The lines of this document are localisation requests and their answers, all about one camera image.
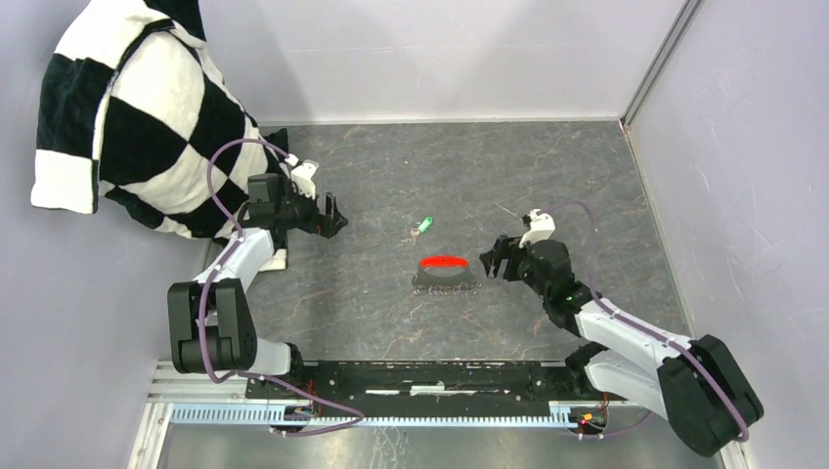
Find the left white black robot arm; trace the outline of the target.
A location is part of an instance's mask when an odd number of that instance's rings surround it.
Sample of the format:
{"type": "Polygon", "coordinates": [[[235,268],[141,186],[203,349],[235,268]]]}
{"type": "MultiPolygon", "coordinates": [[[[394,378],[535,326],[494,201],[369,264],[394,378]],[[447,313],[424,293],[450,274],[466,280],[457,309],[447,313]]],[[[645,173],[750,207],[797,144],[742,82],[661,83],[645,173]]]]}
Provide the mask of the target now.
{"type": "Polygon", "coordinates": [[[234,233],[219,257],[196,278],[173,284],[167,293],[171,357],[182,374],[242,371],[270,375],[284,398],[299,396],[306,370],[292,362],[290,345],[258,336],[246,291],[264,267],[287,267],[287,235],[300,230],[332,238],[347,226],[336,197],[324,205],[310,182],[277,174],[250,178],[253,187],[234,233]]]}

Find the metal key holder red handle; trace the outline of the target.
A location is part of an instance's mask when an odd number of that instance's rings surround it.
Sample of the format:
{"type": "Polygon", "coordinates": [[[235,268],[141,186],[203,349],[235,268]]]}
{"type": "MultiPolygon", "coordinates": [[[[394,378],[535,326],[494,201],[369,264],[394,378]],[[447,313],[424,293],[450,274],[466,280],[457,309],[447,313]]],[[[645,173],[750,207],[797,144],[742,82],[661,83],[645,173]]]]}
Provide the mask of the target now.
{"type": "Polygon", "coordinates": [[[466,259],[438,255],[417,263],[412,286],[414,294],[457,295],[478,289],[480,282],[466,259]]]}

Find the key with green tag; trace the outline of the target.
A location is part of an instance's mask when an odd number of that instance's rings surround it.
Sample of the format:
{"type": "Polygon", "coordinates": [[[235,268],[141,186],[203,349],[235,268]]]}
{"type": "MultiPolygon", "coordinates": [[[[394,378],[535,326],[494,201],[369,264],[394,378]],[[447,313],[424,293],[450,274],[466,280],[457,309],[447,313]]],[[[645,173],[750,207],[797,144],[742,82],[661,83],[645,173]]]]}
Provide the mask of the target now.
{"type": "Polygon", "coordinates": [[[425,217],[414,228],[410,229],[410,238],[412,245],[416,245],[418,238],[426,233],[433,224],[432,217],[425,217]]]}

